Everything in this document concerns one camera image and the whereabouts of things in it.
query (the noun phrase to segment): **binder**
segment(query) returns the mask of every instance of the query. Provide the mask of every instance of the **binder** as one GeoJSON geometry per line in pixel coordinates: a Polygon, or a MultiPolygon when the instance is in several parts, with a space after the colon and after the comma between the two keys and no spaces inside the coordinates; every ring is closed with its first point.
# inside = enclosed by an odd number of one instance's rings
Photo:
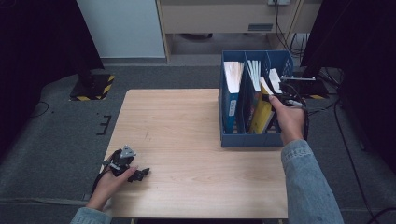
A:
{"type": "Polygon", "coordinates": [[[224,62],[223,69],[225,76],[224,87],[222,88],[223,125],[224,132],[232,133],[244,64],[240,62],[224,62]]]}
{"type": "MultiPolygon", "coordinates": [[[[270,88],[264,80],[264,77],[260,77],[261,83],[261,94],[272,95],[270,88]]],[[[250,133],[265,133],[268,126],[271,124],[275,111],[271,103],[260,99],[257,104],[257,108],[253,115],[253,120],[249,129],[250,133]]]]}
{"type": "Polygon", "coordinates": [[[245,132],[248,132],[253,120],[254,111],[256,110],[257,103],[261,97],[260,76],[261,76],[261,61],[247,60],[247,73],[248,76],[244,78],[245,87],[243,89],[244,96],[244,122],[245,132]]]}

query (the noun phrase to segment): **wall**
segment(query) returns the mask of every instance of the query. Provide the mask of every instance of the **wall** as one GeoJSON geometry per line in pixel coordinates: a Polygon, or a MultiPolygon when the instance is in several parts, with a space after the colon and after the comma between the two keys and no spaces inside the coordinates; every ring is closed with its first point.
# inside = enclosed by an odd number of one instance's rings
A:
{"type": "Polygon", "coordinates": [[[322,0],[304,0],[296,15],[292,33],[311,33],[317,18],[322,0]]]}
{"type": "Polygon", "coordinates": [[[101,58],[164,58],[155,0],[78,0],[101,58]]]}

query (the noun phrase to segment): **white label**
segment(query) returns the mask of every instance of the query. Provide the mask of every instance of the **white label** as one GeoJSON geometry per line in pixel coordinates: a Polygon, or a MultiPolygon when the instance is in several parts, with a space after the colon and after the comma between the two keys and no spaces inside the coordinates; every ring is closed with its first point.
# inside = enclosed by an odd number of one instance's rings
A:
{"type": "Polygon", "coordinates": [[[230,112],[228,113],[228,116],[233,116],[235,114],[235,109],[236,109],[236,100],[231,100],[230,112]]]}

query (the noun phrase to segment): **hand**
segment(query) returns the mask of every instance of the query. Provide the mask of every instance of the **hand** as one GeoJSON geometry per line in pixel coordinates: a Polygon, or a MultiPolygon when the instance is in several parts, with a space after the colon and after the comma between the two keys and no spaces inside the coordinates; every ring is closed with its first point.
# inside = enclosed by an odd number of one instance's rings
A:
{"type": "Polygon", "coordinates": [[[105,172],[99,180],[93,195],[85,206],[102,211],[107,200],[117,192],[121,185],[125,183],[136,170],[137,166],[132,166],[119,176],[114,176],[111,171],[105,172]]]}
{"type": "Polygon", "coordinates": [[[293,140],[304,139],[304,111],[295,106],[283,105],[275,96],[270,96],[269,100],[276,110],[277,121],[282,129],[280,137],[283,145],[293,140]]]}

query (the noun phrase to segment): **gray carpet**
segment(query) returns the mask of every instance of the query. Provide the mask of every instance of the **gray carpet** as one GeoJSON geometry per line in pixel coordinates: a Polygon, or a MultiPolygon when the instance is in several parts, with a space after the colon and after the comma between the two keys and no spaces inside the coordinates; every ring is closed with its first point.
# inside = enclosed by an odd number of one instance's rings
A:
{"type": "MultiPolygon", "coordinates": [[[[69,101],[77,76],[49,84],[41,101],[0,167],[0,198],[56,198],[81,200],[91,191],[101,167],[123,97],[129,89],[217,88],[219,66],[107,67],[115,75],[105,100],[69,101]],[[111,116],[105,135],[101,123],[111,116]]],[[[334,102],[308,100],[308,108],[334,102]]],[[[374,152],[363,152],[343,109],[338,107],[347,144],[368,204],[376,213],[396,205],[396,176],[374,152]]],[[[361,198],[332,108],[310,117],[308,142],[317,156],[346,223],[366,223],[370,215],[361,198]]],[[[0,223],[68,223],[78,206],[1,204],[0,223]]],[[[392,223],[386,213],[381,223],[392,223]]],[[[129,223],[115,218],[113,223],[129,223]]]]}

